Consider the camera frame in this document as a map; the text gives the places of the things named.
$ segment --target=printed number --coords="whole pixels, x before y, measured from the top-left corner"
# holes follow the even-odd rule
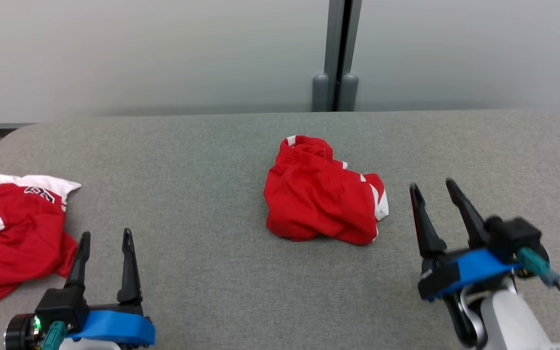
[[[51,193],[49,193],[49,191],[45,190],[44,188],[28,187],[25,189],[25,193],[37,194],[40,195],[40,197],[46,199],[47,201],[51,203],[55,203],[55,198],[53,197],[53,195],[51,195]]]

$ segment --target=padded table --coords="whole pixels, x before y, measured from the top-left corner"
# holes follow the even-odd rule
[[[378,173],[390,215],[368,246],[296,243],[265,227],[263,188],[280,142],[324,138],[335,158]],[[65,230],[92,233],[89,304],[120,288],[131,228],[144,307],[158,350],[461,349],[443,302],[416,290],[420,256],[409,198],[417,182],[449,248],[467,234],[444,180],[484,216],[522,216],[543,232],[560,272],[560,115],[524,110],[287,113],[92,118],[35,124],[0,142],[0,173],[53,175],[83,186]],[[52,275],[0,301],[8,321],[33,312]],[[553,341],[560,295],[518,287]]]

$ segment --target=robotic arm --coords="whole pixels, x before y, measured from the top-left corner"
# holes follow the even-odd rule
[[[155,328],[142,309],[133,235],[122,237],[124,264],[117,304],[88,306],[84,299],[90,233],[85,232],[64,288],[48,289],[32,314],[16,315],[4,335],[6,350],[131,350],[155,343]]]
[[[416,184],[410,187],[414,224],[422,261],[420,297],[442,299],[457,338],[476,350],[560,350],[552,343],[520,295],[515,278],[539,276],[560,291],[560,276],[550,269],[542,233],[518,217],[486,222],[464,193],[447,179],[446,186],[468,231],[469,248],[448,251],[425,210]]]

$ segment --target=blue plastic bracket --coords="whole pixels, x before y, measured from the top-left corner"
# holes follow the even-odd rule
[[[461,290],[468,284],[485,281],[501,273],[522,268],[519,263],[506,264],[500,262],[486,248],[465,253],[451,263],[457,263],[459,266],[459,281],[449,284],[449,286],[427,299],[439,299],[444,295]]]
[[[68,334],[67,337],[113,341],[117,344],[155,344],[155,326],[143,316],[93,310],[87,317],[84,329],[79,333]]]

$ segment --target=red and white jersey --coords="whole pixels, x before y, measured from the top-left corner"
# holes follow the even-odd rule
[[[280,144],[264,196],[267,228],[297,242],[324,234],[369,244],[379,233],[377,222],[388,215],[386,188],[377,174],[347,170],[327,142],[303,135]]]
[[[23,281],[68,275],[76,241],[64,232],[66,198],[80,187],[46,175],[0,175],[0,299]]]

